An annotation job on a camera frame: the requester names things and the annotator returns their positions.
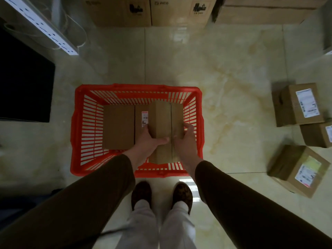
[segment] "tiled floor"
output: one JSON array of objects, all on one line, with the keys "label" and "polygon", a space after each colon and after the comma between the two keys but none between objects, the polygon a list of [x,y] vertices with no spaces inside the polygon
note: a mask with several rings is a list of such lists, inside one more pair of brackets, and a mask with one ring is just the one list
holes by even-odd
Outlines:
[{"label": "tiled floor", "polygon": [[[78,179],[69,167],[74,90],[80,84],[197,86],[203,92],[204,158],[332,237],[332,168],[313,199],[288,192],[265,173],[280,145],[303,144],[298,127],[275,127],[270,95],[274,83],[316,82],[325,114],[331,116],[332,57],[322,55],[320,15],[316,12],[296,26],[89,28],[89,42],[81,57],[54,54],[51,122],[0,121],[0,144],[5,152],[0,157],[1,193],[45,193]],[[332,162],[331,149],[314,150]],[[148,180],[160,220],[179,179],[190,178]],[[130,211],[127,196],[105,229],[124,224]],[[191,216],[197,248],[234,248],[204,203],[195,202]],[[115,235],[100,240],[94,248],[114,248],[118,239]]]}]

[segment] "brown patterned shoe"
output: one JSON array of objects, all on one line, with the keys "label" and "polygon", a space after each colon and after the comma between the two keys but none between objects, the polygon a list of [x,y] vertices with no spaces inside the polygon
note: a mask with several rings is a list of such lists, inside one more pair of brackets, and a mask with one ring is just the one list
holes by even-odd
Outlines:
[{"label": "brown patterned shoe", "polygon": [[174,189],[172,209],[175,203],[179,201],[184,201],[188,205],[188,214],[190,214],[191,207],[193,206],[193,193],[191,192],[189,186],[182,182],[178,183]]},{"label": "brown patterned shoe", "polygon": [[139,182],[136,184],[132,194],[131,194],[131,208],[134,210],[135,204],[141,200],[146,200],[151,208],[152,202],[152,190],[150,184],[147,181]]}]

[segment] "trousers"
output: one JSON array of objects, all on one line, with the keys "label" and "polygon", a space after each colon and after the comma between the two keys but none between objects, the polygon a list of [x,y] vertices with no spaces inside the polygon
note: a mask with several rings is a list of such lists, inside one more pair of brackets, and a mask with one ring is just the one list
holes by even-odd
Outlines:
[{"label": "trousers", "polygon": [[169,211],[160,232],[146,200],[139,200],[128,218],[131,229],[123,232],[116,249],[196,249],[195,226],[188,205],[179,201]]}]

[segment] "large cardboard box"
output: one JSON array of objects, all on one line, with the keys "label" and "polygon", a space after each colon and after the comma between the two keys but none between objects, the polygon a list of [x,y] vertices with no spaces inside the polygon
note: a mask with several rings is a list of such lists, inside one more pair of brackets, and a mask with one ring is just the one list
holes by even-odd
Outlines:
[{"label": "large cardboard box", "polygon": [[277,127],[324,122],[316,83],[289,85],[272,97]]},{"label": "large cardboard box", "polygon": [[224,0],[226,6],[279,7],[279,8],[319,8],[327,0]]},{"label": "large cardboard box", "polygon": [[82,0],[98,27],[151,26],[150,0]]},{"label": "large cardboard box", "polygon": [[204,27],[216,0],[151,0],[152,26]]},{"label": "large cardboard box", "polygon": [[305,145],[313,147],[332,147],[332,122],[301,125]]},{"label": "large cardboard box", "polygon": [[222,6],[216,24],[274,25],[300,24],[311,15],[311,9],[260,8]]},{"label": "large cardboard box", "polygon": [[149,123],[149,105],[135,105],[135,143],[142,133],[142,127]]},{"label": "large cardboard box", "polygon": [[152,138],[169,137],[169,143],[160,145],[149,157],[156,164],[179,162],[174,149],[174,135],[184,136],[183,104],[156,100],[149,104],[149,132]]},{"label": "large cardboard box", "polygon": [[285,145],[268,175],[287,190],[311,198],[330,163],[306,146]]},{"label": "large cardboard box", "polygon": [[130,149],[134,146],[134,105],[105,105],[103,149]]}]

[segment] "basket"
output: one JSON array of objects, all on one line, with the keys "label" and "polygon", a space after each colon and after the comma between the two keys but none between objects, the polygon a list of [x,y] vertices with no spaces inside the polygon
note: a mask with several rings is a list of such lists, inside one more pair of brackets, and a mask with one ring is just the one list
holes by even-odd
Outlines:
[{"label": "basket", "polygon": [[[203,158],[204,121],[202,93],[197,87],[164,85],[81,85],[75,90],[75,111],[71,121],[73,148],[70,171],[85,176],[124,150],[102,149],[103,107],[108,104],[149,104],[163,100],[184,105],[184,121],[195,127],[198,155]],[[147,161],[135,171],[135,177],[188,176],[182,164],[153,164]]]}]

